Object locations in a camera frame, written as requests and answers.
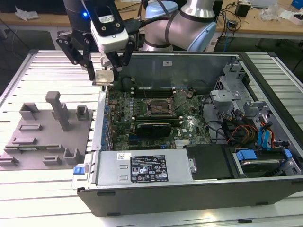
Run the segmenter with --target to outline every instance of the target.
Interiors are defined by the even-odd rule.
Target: white label
[[[172,61],[164,61],[163,66],[172,66]]]
[[[131,160],[131,153],[118,153],[117,160]]]
[[[99,20],[105,24],[105,23],[113,22],[114,17],[113,15],[107,15],[107,16],[99,17]]]
[[[159,177],[167,177],[167,174],[159,174]]]

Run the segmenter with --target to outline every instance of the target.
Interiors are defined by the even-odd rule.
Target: gray tower peg
[[[67,111],[64,111],[59,99],[60,93],[58,91],[49,91],[45,96],[45,100],[52,105],[53,111],[63,131],[68,131],[70,125],[68,122],[68,114]]]

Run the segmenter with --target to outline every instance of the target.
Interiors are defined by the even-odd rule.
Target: paper
[[[294,14],[295,14],[294,12],[291,12],[291,11],[288,11],[288,10],[284,10],[284,11],[282,11],[282,12],[280,13],[279,17],[284,18],[284,19],[286,19],[286,20],[289,20],[290,17],[291,17],[292,15],[294,15]]]
[[[16,8],[15,15],[17,17],[21,18],[22,20],[39,18],[37,12],[35,12],[35,11],[27,12],[27,11],[23,11],[23,10],[18,9],[17,7],[15,7],[15,8]]]

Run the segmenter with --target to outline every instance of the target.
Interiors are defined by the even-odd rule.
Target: wooden table
[[[227,4],[234,2],[235,0],[224,0],[223,9]],[[292,0],[279,0],[281,7],[290,10]],[[134,3],[115,1],[117,8],[124,8],[131,6]],[[123,20],[137,17],[137,10],[139,4],[132,6],[132,9],[136,11],[121,12]],[[230,11],[234,12],[235,7],[231,7]],[[262,21],[259,17],[260,9],[251,9],[246,17],[241,17],[241,28],[234,34],[235,37],[249,37],[249,38],[273,38],[273,39],[303,39],[303,27],[297,26],[286,19],[280,19],[279,21]],[[145,10],[142,10],[142,16],[144,18]],[[56,43],[56,37],[58,31],[68,31],[71,29],[67,16],[62,15],[49,15],[39,14],[40,18],[35,20],[24,21],[19,19],[12,13],[1,13],[0,18],[7,23],[11,29],[15,30],[43,30],[48,31],[52,37],[53,43],[57,50],[60,47]],[[227,13],[228,19],[238,20],[232,14]],[[7,29],[3,24],[0,24],[0,29]],[[214,36],[214,40],[220,36],[223,30],[223,19],[219,18],[217,23],[217,32]]]
[[[234,2],[234,0],[224,0],[222,9],[225,9],[226,5]],[[279,5],[286,10],[291,10],[292,0],[279,0]],[[228,9],[231,12],[235,12],[236,7],[233,6]],[[246,17],[240,17],[242,25],[239,31],[235,33],[237,37],[252,37],[256,38],[276,38],[276,36],[289,37],[285,39],[302,39],[303,38],[303,26],[297,26],[289,20],[281,18],[279,21],[262,21],[259,14],[261,9],[250,9]],[[235,21],[239,21],[231,13],[227,12],[227,18]],[[217,31],[223,30],[223,18],[220,16],[217,23]]]

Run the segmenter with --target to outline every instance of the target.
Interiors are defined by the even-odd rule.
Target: blue tab
[[[239,161],[247,160],[247,159],[257,159],[254,150],[240,150],[236,153]]]
[[[243,157],[243,155],[242,155],[241,152],[237,152],[236,156],[237,156],[237,158],[238,158],[239,161],[242,161],[244,159],[244,157]]]
[[[242,153],[244,160],[246,159],[257,159],[257,156],[255,154],[254,150],[240,150]]]
[[[262,134],[263,134],[263,131],[262,129],[259,130],[259,134],[258,134],[258,145],[261,146],[262,144]]]
[[[284,153],[285,153],[287,158],[291,158],[293,156],[289,149],[285,149]]]
[[[73,174],[74,175],[84,175],[85,167],[76,166],[74,167]]]
[[[269,131],[266,130],[266,131],[265,131],[264,138],[263,138],[263,145],[262,145],[262,147],[263,147],[263,148],[266,148],[267,150],[270,150],[270,148],[269,148],[268,145],[267,145],[267,141],[268,141],[269,135],[270,135],[270,134],[269,134]]]

